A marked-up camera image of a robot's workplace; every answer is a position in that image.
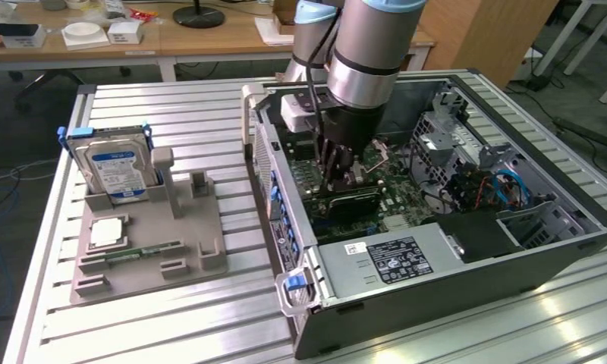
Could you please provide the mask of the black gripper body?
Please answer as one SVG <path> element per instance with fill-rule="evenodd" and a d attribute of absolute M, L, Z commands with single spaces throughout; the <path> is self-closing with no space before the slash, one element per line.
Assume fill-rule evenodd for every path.
<path fill-rule="evenodd" d="M 375 137 L 386 105 L 378 108 L 336 106 L 323 111 L 320 141 L 344 146 L 352 152 L 363 152 Z"/>

